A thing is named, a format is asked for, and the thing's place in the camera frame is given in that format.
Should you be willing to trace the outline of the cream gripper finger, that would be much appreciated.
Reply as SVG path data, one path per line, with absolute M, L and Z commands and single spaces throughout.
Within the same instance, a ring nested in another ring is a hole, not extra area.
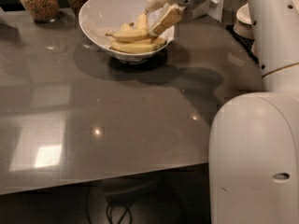
M 154 35 L 161 35 L 164 31 L 171 28 L 181 21 L 185 7 L 179 4 L 168 5 L 166 4 L 161 10 L 151 25 L 151 32 Z

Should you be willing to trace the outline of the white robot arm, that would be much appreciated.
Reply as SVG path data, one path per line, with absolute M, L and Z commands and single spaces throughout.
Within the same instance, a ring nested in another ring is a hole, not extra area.
M 247 1 L 263 91 L 213 120 L 211 224 L 299 224 L 299 14 L 292 0 Z

